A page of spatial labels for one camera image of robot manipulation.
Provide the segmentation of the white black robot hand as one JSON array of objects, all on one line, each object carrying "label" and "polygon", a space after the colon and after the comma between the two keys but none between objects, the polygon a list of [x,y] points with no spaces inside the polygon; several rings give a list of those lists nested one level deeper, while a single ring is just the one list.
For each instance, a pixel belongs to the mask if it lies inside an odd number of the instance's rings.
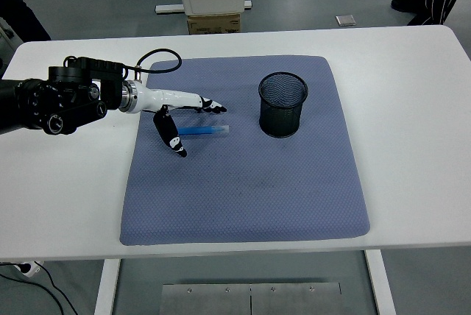
[{"label": "white black robot hand", "polygon": [[185,158],[187,152],[182,145],[177,127],[170,115],[174,109],[195,109],[207,113],[225,113],[227,109],[212,99],[196,93],[150,89],[136,81],[129,81],[120,110],[125,113],[154,113],[153,122],[163,143]]}]

